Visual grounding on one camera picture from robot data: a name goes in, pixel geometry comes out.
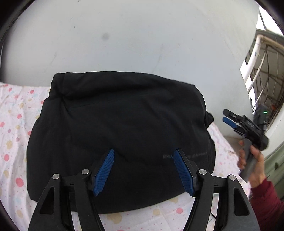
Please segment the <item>dark red sleeve forearm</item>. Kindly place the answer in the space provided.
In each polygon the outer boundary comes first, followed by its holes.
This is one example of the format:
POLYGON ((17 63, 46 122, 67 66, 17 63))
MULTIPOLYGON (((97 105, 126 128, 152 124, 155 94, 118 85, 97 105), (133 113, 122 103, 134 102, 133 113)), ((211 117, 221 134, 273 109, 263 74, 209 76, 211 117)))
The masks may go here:
POLYGON ((278 197, 274 185, 265 179, 251 188, 250 203, 260 230, 283 230, 283 201, 278 197))

